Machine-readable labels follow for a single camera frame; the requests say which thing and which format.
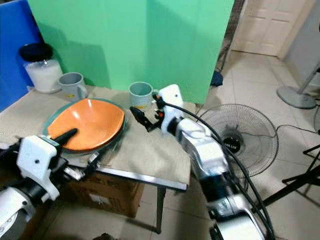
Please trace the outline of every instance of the fan grille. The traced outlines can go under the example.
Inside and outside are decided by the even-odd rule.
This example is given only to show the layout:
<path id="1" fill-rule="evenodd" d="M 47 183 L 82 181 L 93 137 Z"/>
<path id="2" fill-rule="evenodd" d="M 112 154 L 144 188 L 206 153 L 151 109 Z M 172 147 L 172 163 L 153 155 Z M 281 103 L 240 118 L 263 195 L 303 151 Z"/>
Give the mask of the fan grille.
<path id="1" fill-rule="evenodd" d="M 276 129 L 260 111 L 241 104 L 224 104 L 207 110 L 201 118 L 222 139 L 226 130 L 230 132 L 230 129 L 234 129 L 241 134 L 243 143 L 235 155 L 246 167 L 249 176 L 263 172 L 276 158 L 279 147 Z M 237 177 L 244 177 L 235 163 L 232 167 Z"/>

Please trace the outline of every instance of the black tripod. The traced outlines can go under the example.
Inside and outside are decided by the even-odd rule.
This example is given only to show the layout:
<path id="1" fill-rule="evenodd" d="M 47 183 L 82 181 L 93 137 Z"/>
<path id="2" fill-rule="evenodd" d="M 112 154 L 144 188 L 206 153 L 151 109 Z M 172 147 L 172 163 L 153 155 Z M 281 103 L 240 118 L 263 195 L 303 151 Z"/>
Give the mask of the black tripod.
<path id="1" fill-rule="evenodd" d="M 315 157 L 309 154 L 309 152 L 316 150 L 316 149 L 319 149 L 319 148 L 320 148 L 320 144 L 303 151 L 304 155 L 307 155 L 307 156 L 310 156 L 313 158 L 313 161 L 310 164 L 310 166 L 308 167 L 308 169 L 306 170 L 306 172 L 303 174 L 282 180 L 282 182 L 284 184 L 287 184 L 288 182 L 291 182 L 291 183 L 289 183 L 287 186 L 285 186 L 284 188 L 282 188 L 281 190 L 279 190 L 275 194 L 273 194 L 270 197 L 268 197 L 267 199 L 265 199 L 263 201 L 265 206 L 268 206 L 268 205 L 274 203 L 275 201 L 283 198 L 284 196 L 288 195 L 289 193 L 296 191 L 298 188 L 302 187 L 303 185 L 309 184 L 307 190 L 304 193 L 301 193 L 299 191 L 297 191 L 297 192 L 299 194 L 303 195 L 309 201 L 313 202 L 318 207 L 320 207 L 320 203 L 318 203 L 318 202 L 314 201 L 313 199 L 309 198 L 308 196 L 306 196 L 311 185 L 320 186 L 320 179 L 319 179 L 320 165 L 314 167 L 316 161 L 319 159 L 320 150 Z"/>

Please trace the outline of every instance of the table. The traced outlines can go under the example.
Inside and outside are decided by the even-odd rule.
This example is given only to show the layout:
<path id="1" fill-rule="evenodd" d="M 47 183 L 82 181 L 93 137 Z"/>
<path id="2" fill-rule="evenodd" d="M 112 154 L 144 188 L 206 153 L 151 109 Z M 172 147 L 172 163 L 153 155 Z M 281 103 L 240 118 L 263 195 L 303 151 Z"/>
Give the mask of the table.
<path id="1" fill-rule="evenodd" d="M 156 228 L 152 230 L 160 233 L 166 189 L 186 191 L 190 180 L 190 157 L 173 136 L 163 135 L 159 129 L 148 133 L 135 121 L 128 110 L 128 92 L 94 86 L 86 88 L 89 98 L 104 98 L 122 106 L 128 124 L 118 150 L 103 159 L 97 171 L 156 186 Z M 0 143 L 13 144 L 17 141 L 15 136 L 41 134 L 46 120 L 68 103 L 59 92 L 43 94 L 32 89 L 0 113 Z M 195 112 L 195 105 L 192 103 L 185 103 L 184 107 Z M 153 114 L 152 109 L 146 113 L 147 116 Z M 63 157 L 76 167 L 84 167 L 88 161 L 87 155 Z"/>

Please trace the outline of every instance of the white wall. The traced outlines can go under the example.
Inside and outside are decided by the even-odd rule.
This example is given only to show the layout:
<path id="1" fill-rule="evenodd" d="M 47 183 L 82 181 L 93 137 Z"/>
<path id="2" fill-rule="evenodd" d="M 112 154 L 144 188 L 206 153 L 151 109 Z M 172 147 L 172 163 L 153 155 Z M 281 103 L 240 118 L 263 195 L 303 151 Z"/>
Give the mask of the white wall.
<path id="1" fill-rule="evenodd" d="M 296 39 L 291 45 L 285 61 L 294 69 L 296 79 L 306 80 L 320 62 L 320 0 L 316 0 Z M 312 84 L 320 86 L 320 77 Z"/>

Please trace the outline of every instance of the blue panel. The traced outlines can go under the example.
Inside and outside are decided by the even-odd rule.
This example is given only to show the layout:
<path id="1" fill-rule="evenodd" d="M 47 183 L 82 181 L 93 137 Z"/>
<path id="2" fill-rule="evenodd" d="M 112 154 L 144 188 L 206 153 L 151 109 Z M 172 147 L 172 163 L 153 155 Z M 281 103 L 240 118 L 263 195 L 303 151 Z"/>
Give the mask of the blue panel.
<path id="1" fill-rule="evenodd" d="M 21 46 L 39 43 L 41 35 L 27 0 L 0 4 L 0 111 L 33 86 L 18 54 Z"/>

